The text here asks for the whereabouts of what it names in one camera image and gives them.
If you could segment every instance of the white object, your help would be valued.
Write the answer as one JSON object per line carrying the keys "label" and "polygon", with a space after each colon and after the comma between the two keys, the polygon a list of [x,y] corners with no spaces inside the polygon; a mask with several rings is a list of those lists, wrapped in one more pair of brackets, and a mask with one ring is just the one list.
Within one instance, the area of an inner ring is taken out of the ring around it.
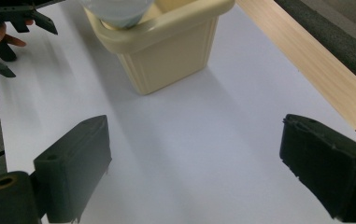
{"label": "white object", "polygon": [[97,18],[117,28],[135,26],[154,0],[79,0]]}
{"label": "white object", "polygon": [[87,10],[103,45],[117,53],[135,89],[157,91],[203,69],[212,48],[218,17],[234,0],[156,0],[143,20],[116,30]]}
{"label": "white object", "polygon": [[80,224],[340,224],[280,160],[282,119],[356,132],[239,7],[206,69],[145,97],[77,1],[41,10],[62,32],[33,29],[8,63],[18,76],[0,76],[7,168],[32,173],[78,122],[107,115],[113,161]]}

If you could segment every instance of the robotic claw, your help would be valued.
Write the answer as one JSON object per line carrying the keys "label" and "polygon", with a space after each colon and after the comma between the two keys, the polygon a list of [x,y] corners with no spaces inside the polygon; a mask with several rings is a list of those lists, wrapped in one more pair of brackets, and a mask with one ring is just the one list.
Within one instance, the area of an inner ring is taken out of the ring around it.
{"label": "robotic claw", "polygon": [[0,224],[79,221],[110,162],[107,116],[83,120],[34,159],[30,175],[0,175]]}
{"label": "robotic claw", "polygon": [[[62,1],[64,0],[0,0],[0,26],[5,21],[9,21],[17,32],[27,33],[29,29],[25,21],[33,20],[37,26],[57,35],[53,21],[36,10]],[[5,62],[17,59],[6,41],[0,42],[0,58]],[[15,74],[2,63],[0,63],[0,75],[15,77]]]}

